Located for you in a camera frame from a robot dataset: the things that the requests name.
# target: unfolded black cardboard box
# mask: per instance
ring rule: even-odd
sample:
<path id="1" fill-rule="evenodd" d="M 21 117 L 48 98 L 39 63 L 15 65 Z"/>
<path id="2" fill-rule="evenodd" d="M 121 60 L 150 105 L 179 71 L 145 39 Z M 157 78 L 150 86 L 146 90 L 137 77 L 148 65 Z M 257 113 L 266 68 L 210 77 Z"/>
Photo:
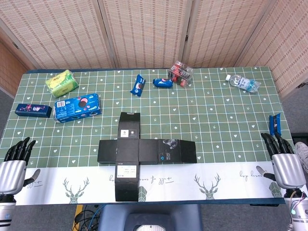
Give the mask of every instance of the unfolded black cardboard box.
<path id="1" fill-rule="evenodd" d="M 140 113 L 121 113 L 117 140 L 101 140 L 97 161 L 115 164 L 115 200 L 138 201 L 140 165 L 197 163 L 192 141 L 140 139 Z"/>

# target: oreo cookie box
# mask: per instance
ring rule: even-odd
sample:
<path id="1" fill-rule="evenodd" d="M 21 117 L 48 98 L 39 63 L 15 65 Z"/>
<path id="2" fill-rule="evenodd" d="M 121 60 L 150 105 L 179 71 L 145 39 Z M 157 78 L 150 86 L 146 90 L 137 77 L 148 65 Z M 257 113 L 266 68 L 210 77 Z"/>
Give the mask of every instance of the oreo cookie box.
<path id="1" fill-rule="evenodd" d="M 54 103 L 54 120 L 65 123 L 101 114 L 100 99 L 93 93 Z"/>

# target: green package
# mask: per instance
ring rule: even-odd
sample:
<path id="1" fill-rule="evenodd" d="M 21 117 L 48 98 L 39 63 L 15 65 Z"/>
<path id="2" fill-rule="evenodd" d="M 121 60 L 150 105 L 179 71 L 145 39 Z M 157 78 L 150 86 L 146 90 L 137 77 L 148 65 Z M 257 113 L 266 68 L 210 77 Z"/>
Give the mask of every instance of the green package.
<path id="1" fill-rule="evenodd" d="M 73 77 L 73 73 L 66 70 L 55 77 L 48 79 L 46 85 L 55 98 L 58 98 L 66 93 L 79 87 Z"/>

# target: robotic hand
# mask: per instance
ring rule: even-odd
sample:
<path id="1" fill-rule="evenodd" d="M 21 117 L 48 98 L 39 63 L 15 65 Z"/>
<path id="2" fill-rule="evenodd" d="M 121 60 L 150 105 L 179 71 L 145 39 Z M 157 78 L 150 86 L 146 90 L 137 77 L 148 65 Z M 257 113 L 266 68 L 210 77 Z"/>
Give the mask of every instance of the robotic hand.
<path id="1" fill-rule="evenodd" d="M 33 176 L 25 180 L 26 166 L 31 155 L 32 147 L 36 141 L 27 137 L 11 147 L 4 161 L 0 164 L 0 231 L 7 231 L 11 225 L 13 210 L 16 205 L 14 195 L 18 194 L 23 187 L 33 183 L 39 176 L 37 169 Z"/>
<path id="2" fill-rule="evenodd" d="M 289 142 L 279 133 L 275 133 L 279 145 L 271 135 L 261 133 L 261 136 L 269 152 L 274 174 L 267 173 L 260 166 L 257 166 L 257 170 L 265 178 L 276 181 L 281 188 L 286 189 L 284 200 L 291 216 L 288 230 L 308 231 L 308 198 L 300 190 L 306 184 L 306 179 L 300 160 Z"/>

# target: dark blue box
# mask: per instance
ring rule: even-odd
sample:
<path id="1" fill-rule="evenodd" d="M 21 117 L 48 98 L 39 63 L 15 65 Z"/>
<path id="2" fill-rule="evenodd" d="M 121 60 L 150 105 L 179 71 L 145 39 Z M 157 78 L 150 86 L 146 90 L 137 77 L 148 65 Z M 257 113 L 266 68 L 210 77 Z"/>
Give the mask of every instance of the dark blue box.
<path id="1" fill-rule="evenodd" d="M 83 119 L 101 113 L 100 99 L 96 93 L 57 101 L 54 104 L 54 119 L 60 123 Z"/>
<path id="2" fill-rule="evenodd" d="M 19 116 L 44 117 L 49 118 L 52 108 L 47 105 L 40 104 L 18 104 L 15 113 Z"/>

